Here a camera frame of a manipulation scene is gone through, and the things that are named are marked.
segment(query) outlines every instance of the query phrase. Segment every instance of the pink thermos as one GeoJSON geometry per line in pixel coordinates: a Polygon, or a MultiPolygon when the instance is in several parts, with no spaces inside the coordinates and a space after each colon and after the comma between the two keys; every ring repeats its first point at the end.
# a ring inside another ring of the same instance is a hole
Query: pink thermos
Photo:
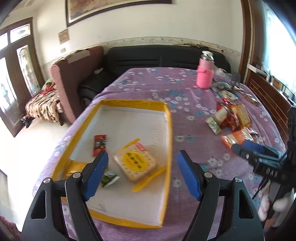
{"type": "Polygon", "coordinates": [[[214,58],[210,51],[203,51],[200,57],[200,64],[197,67],[196,85],[203,89],[208,89],[212,85],[214,73],[214,58]]]}

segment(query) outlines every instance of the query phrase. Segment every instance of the tile floor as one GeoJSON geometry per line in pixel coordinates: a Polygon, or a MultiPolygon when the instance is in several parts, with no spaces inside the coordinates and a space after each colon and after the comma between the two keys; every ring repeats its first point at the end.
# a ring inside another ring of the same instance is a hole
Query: tile floor
{"type": "Polygon", "coordinates": [[[34,119],[13,138],[0,123],[0,169],[8,178],[11,209],[20,231],[33,200],[33,186],[69,127],[34,119]]]}

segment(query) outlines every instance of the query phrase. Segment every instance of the black leather sofa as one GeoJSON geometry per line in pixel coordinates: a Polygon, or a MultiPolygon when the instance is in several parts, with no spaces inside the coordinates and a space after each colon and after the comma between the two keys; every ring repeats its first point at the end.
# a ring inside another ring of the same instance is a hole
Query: black leather sofa
{"type": "MultiPolygon", "coordinates": [[[[207,47],[174,45],[137,45],[113,47],[103,57],[99,74],[92,74],[80,83],[78,94],[84,107],[105,87],[131,68],[142,67],[176,67],[197,69],[199,58],[207,47]]],[[[215,65],[231,72],[229,63],[222,53],[214,54],[215,65]]]]}

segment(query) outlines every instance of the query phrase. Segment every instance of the blue gripper pad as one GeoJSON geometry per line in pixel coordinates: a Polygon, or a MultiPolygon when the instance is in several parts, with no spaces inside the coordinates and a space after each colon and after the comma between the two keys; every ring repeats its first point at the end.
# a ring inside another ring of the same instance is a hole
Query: blue gripper pad
{"type": "Polygon", "coordinates": [[[103,155],[99,154],[96,158],[94,162],[98,161],[98,163],[86,181],[86,188],[83,194],[85,201],[88,201],[91,197],[93,197],[96,194],[101,178],[105,172],[105,169],[108,166],[109,157],[107,152],[104,152],[103,155]]]}
{"type": "Polygon", "coordinates": [[[193,171],[193,162],[185,151],[178,152],[177,163],[191,196],[195,197],[196,200],[199,201],[202,197],[200,183],[198,177],[193,171]]]}
{"type": "Polygon", "coordinates": [[[246,148],[248,148],[248,149],[250,149],[252,151],[257,151],[260,154],[264,153],[263,146],[260,145],[260,144],[254,143],[252,141],[245,140],[242,145],[243,145],[243,147],[246,147],[246,148]]]}

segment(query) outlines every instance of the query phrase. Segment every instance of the door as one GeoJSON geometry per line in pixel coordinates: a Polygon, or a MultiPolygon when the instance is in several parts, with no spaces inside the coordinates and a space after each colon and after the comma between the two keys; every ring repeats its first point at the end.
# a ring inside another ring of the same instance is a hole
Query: door
{"type": "Polygon", "coordinates": [[[44,84],[35,51],[32,18],[0,30],[0,117],[15,137],[26,103],[44,84]]]}

